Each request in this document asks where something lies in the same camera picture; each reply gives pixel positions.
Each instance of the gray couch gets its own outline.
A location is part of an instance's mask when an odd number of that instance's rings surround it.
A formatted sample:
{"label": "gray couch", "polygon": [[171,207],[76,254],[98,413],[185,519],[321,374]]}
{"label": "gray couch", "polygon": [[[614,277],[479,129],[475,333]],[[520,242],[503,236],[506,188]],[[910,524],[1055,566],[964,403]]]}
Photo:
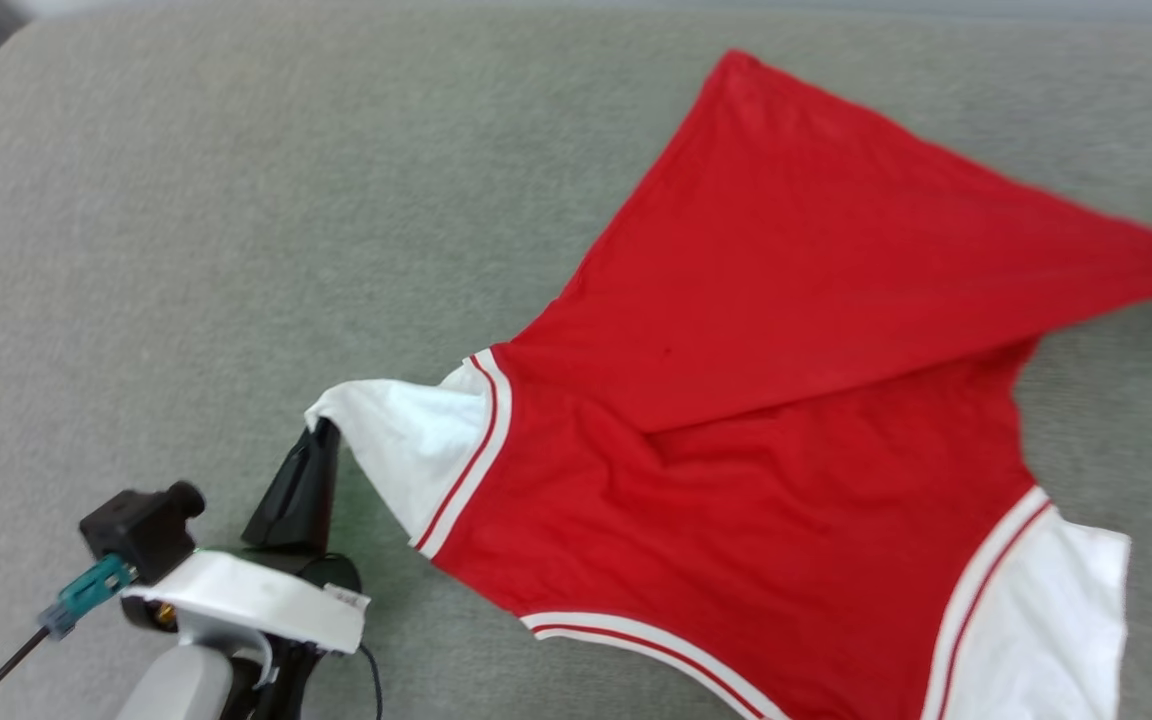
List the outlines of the gray couch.
{"label": "gray couch", "polygon": [[[723,47],[1152,223],[1152,26],[879,14],[370,12],[223,0],[29,28],[0,53],[0,661],[119,488],[204,488],[234,541],[301,411],[435,381],[544,306]],[[1047,338],[1025,450],[1134,537],[1120,717],[1152,719],[1152,305]],[[376,598],[393,720],[735,717],[645,657],[522,624],[406,546],[351,460],[334,543]],[[104,607],[0,717],[111,717],[165,638]],[[358,659],[306,717],[371,717]]]}

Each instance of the cable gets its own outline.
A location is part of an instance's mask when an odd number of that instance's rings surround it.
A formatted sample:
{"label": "cable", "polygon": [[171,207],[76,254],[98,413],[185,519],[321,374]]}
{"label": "cable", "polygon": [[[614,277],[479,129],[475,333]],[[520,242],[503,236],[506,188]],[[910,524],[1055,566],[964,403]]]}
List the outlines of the cable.
{"label": "cable", "polygon": [[[47,638],[47,634],[48,634],[47,628],[38,629],[38,632],[33,634],[33,637],[29,638],[28,642],[23,644],[23,646],[20,646],[20,650],[15,652],[15,655],[13,655],[10,660],[3,662],[3,667],[0,667],[0,683],[3,682],[3,679],[8,676],[8,673],[10,673],[10,670],[15,670],[15,666],[20,665],[20,661],[26,659],[26,655],[33,652],[33,649],[38,647],[38,644],[40,644],[43,641]],[[380,685],[379,684],[376,685],[376,689],[378,689],[379,692]]]}
{"label": "cable", "polygon": [[380,712],[384,708],[384,702],[380,697],[380,665],[376,664],[376,655],[371,655],[371,651],[365,644],[358,643],[358,650],[367,657],[367,662],[371,664],[371,682],[376,683],[376,720],[380,720]]}

